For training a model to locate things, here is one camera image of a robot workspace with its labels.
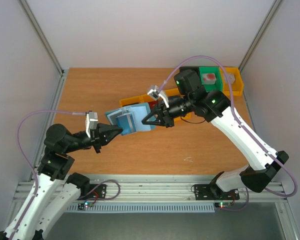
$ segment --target brown table surface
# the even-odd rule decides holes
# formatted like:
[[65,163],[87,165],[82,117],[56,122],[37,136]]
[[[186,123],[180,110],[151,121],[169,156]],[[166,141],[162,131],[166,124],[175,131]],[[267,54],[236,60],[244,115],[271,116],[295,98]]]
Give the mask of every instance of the brown table surface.
[[[145,94],[150,85],[160,85],[171,68],[71,68],[58,106],[62,111],[98,113],[100,123],[109,124],[105,112],[119,108],[119,100]],[[170,79],[165,89],[175,88]],[[250,124],[243,97],[235,107]],[[194,116],[192,122],[203,119]],[[57,114],[72,132],[84,131],[85,117]],[[71,173],[83,174],[171,174],[213,175],[232,171],[247,161],[232,142],[212,124],[175,122],[171,128],[117,136],[101,153],[93,149],[72,152]]]

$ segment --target table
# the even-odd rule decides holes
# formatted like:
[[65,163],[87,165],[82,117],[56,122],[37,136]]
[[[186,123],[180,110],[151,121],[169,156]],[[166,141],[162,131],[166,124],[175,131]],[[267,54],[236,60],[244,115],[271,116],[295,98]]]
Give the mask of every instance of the table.
[[[145,94],[150,85],[160,85],[172,68],[70,68],[58,106],[62,111],[98,112],[100,123],[109,124],[105,112],[119,108],[119,100]],[[175,88],[173,79],[165,89]],[[244,98],[235,97],[235,107],[250,124]],[[200,122],[194,116],[189,121]],[[85,129],[85,117],[57,114],[72,132]],[[174,127],[117,136],[96,154],[92,149],[72,152],[71,173],[215,175],[247,164],[241,152],[212,124],[177,121]]]

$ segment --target plastic container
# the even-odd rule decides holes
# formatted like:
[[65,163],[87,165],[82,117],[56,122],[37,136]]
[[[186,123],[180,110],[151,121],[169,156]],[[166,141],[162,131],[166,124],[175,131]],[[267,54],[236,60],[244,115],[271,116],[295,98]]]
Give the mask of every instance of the plastic container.
[[[204,88],[207,92],[211,92],[212,90],[223,90],[223,82],[220,74],[219,67],[217,66],[200,66],[200,79],[201,83],[204,85]],[[216,81],[215,84],[204,84],[204,80],[202,74],[215,74]]]
[[[178,88],[173,88],[173,89],[168,89],[168,90],[164,90],[165,93],[167,94],[168,97],[172,97],[175,95],[180,95],[180,92],[178,90]],[[153,100],[150,96],[148,96],[147,94],[143,94],[140,96],[133,96],[133,97],[128,97],[128,98],[124,98],[120,100],[120,107],[124,107],[124,106],[128,106],[128,105],[133,105],[133,104],[141,104],[141,103],[150,103],[153,102],[155,100]],[[191,112],[188,113],[187,115],[185,115],[183,117],[184,119],[190,119],[191,118]],[[174,121],[180,121],[181,118],[177,117],[174,119]]]
[[[227,73],[234,74],[234,83],[231,84],[233,96],[235,96],[235,97],[242,96],[242,94],[244,92],[244,82],[242,81],[239,68],[225,67],[225,70]],[[226,79],[224,78],[223,71],[221,68],[219,69],[219,71],[220,71],[222,83],[223,83],[222,92],[224,93],[224,95],[230,96],[228,83],[227,83]]]

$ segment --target robotic arm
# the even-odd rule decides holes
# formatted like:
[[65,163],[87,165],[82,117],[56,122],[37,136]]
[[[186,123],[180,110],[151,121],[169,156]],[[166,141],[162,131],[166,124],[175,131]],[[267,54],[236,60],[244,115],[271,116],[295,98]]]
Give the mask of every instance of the robotic arm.
[[[220,199],[225,193],[237,188],[247,187],[256,193],[262,192],[281,168],[269,155],[276,156],[284,164],[289,158],[286,152],[276,151],[266,144],[234,109],[241,121],[241,124],[238,124],[233,117],[230,100],[219,90],[206,92],[196,72],[181,71],[174,76],[174,80],[179,92],[184,96],[174,96],[168,99],[168,104],[165,104],[167,99],[161,100],[142,123],[169,128],[175,125],[175,118],[194,112],[222,131],[248,161],[248,165],[243,168],[220,172],[215,176],[209,185],[215,199]],[[156,98],[156,95],[158,94],[150,94],[153,98]],[[153,116],[156,116],[156,120],[148,121]],[[251,138],[244,127],[267,149],[267,153]]]
[[44,156],[37,169],[36,183],[12,223],[0,232],[0,240],[43,240],[67,207],[90,190],[90,179],[73,173],[58,196],[49,203],[74,163],[67,153],[91,147],[100,153],[123,131],[121,127],[98,123],[96,112],[87,112],[86,130],[71,134],[65,126],[54,124],[46,131]]

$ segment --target black cable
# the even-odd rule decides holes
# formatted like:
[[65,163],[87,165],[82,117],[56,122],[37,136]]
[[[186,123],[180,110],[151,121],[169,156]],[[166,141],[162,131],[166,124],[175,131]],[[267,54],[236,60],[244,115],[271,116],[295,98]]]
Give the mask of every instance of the black cable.
[[182,118],[182,116],[180,117],[182,121],[189,123],[189,124],[202,124],[204,123],[206,120],[200,121],[200,122],[191,122],[191,121],[187,121],[185,119]]

